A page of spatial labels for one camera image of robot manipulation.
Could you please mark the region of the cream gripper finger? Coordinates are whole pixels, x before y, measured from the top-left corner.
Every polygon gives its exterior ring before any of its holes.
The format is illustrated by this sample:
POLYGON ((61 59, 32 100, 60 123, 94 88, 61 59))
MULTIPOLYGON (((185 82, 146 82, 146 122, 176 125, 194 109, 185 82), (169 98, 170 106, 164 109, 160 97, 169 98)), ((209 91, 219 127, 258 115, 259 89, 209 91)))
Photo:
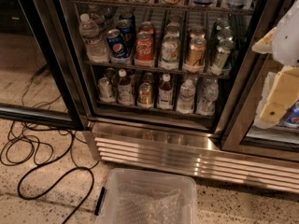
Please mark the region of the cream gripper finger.
POLYGON ((299 100, 299 68, 284 66, 279 72, 269 72, 265 78, 253 125, 269 129, 299 100))
POLYGON ((272 52, 272 42, 277 28, 272 28, 263 38, 252 46, 254 52, 266 54, 272 52))

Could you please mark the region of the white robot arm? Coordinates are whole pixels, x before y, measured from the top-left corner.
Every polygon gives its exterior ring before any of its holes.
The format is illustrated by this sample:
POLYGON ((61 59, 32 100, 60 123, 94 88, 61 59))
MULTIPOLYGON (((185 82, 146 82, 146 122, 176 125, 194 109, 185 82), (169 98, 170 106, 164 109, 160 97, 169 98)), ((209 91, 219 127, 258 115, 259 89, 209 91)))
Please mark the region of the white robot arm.
POLYGON ((254 125, 268 129, 277 125, 299 99, 299 0, 251 49, 271 54, 275 62, 283 65, 276 74, 269 72, 266 76, 256 109, 254 125))

